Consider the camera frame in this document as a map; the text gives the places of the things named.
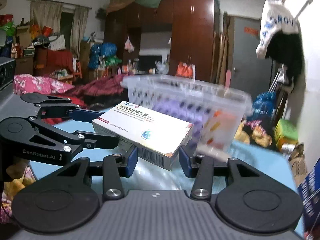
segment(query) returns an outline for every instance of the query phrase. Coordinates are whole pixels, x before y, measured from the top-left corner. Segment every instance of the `gray door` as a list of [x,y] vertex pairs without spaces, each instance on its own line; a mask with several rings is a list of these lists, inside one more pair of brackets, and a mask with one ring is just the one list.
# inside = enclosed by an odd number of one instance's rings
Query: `gray door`
[[269,89],[271,59],[258,59],[260,21],[235,17],[235,36],[230,87],[251,94],[252,100]]

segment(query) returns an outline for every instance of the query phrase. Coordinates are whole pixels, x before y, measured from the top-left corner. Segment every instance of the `pink floral blanket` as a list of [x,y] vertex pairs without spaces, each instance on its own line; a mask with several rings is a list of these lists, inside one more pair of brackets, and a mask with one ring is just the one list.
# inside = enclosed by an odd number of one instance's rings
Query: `pink floral blanket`
[[40,93],[43,95],[62,94],[74,88],[73,85],[49,77],[34,77],[30,74],[16,75],[13,80],[13,92],[17,95]]

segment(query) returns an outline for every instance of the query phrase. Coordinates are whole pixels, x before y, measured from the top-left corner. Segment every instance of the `brown wardrobe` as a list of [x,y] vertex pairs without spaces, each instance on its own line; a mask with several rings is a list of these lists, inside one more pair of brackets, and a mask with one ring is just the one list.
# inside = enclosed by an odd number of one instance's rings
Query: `brown wardrobe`
[[[105,42],[118,47],[124,64],[139,57],[141,27],[172,28],[169,75],[175,75],[180,61],[196,65],[196,79],[211,82],[214,32],[219,33],[220,10],[214,0],[162,0],[157,9],[132,3],[109,13]],[[127,53],[129,36],[135,51]]]

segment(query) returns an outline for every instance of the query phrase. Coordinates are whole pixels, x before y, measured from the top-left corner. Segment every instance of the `transparent plastic basket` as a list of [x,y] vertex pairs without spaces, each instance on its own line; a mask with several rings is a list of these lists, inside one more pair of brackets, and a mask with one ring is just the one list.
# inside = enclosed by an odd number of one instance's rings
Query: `transparent plastic basket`
[[129,102],[194,124],[191,146],[199,141],[228,150],[251,96],[222,85],[167,75],[125,77]]

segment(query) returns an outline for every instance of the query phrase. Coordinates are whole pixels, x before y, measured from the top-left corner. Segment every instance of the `blue table surface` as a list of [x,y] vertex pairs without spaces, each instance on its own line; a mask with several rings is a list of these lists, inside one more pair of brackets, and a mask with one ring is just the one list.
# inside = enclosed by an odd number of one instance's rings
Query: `blue table surface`
[[[55,125],[57,128],[67,132],[76,130],[94,132],[91,123],[79,121],[67,121]],[[84,149],[75,159],[80,157],[89,157],[91,161],[102,161],[107,155],[123,152],[118,147],[113,150],[106,149]],[[262,171],[273,179],[281,182],[287,187],[297,192],[295,182],[292,177],[291,170],[287,161],[278,153],[262,149],[260,147],[245,145],[234,141],[230,147],[229,153],[232,157],[237,157],[254,168]],[[41,179],[46,175],[56,171],[60,166],[30,162],[30,166],[37,179]],[[144,189],[144,190],[177,190],[185,189],[190,194],[194,179],[188,179],[184,176],[178,158],[175,160],[172,171],[164,170],[151,163],[139,158],[135,171],[131,178],[121,178],[124,190]],[[225,187],[225,179],[215,177],[212,193],[218,193]],[[97,193],[102,193],[102,177],[92,177],[92,189]],[[296,228],[296,233],[303,236],[302,218]]]

